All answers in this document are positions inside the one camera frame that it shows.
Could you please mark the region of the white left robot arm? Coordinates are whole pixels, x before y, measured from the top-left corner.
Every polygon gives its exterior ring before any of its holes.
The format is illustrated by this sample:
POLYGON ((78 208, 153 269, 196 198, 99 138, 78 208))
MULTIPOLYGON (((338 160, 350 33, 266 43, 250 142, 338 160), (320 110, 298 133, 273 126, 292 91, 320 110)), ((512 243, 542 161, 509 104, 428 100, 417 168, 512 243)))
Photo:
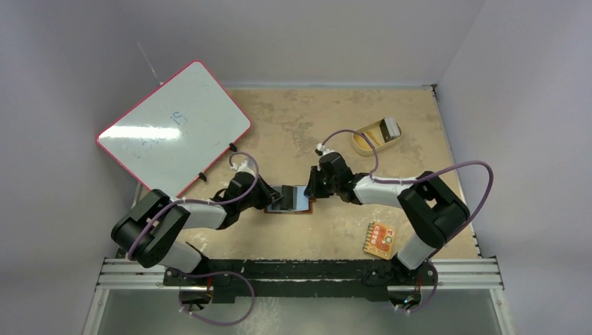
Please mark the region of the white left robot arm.
POLYGON ((111 231, 112 240, 144 268, 172 267, 190 285, 204 283, 208 266, 197 248, 180 243, 182 230, 223 230, 247 209, 263 210, 282 199, 262 177, 237 172, 228 186, 208 200, 172 199, 159 189, 146 194, 111 231))

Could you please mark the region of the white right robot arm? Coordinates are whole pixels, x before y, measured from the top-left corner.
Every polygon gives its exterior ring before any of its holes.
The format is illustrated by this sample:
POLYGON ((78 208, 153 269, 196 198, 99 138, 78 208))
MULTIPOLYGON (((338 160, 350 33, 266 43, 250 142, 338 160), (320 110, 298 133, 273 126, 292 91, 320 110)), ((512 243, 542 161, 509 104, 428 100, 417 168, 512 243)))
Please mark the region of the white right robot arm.
POLYGON ((404 211, 413 233, 391 259, 392 275, 402 284, 417 278, 419 266, 453 238, 470 216, 468 207, 447 184, 430 171, 407 179, 373 179, 353 173, 345 158, 332 150, 316 150, 318 164, 311 167, 305 195, 343 202, 380 204, 404 211))

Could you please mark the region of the brown leather card holder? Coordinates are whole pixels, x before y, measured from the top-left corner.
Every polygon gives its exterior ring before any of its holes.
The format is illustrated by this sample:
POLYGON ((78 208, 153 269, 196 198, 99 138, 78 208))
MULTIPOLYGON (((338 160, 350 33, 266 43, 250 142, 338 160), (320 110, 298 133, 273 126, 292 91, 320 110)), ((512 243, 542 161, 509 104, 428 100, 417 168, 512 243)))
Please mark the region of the brown leather card holder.
POLYGON ((307 214, 313 211, 313 200, 304 194, 306 186, 272 185, 281 199, 264 208, 266 214, 307 214))

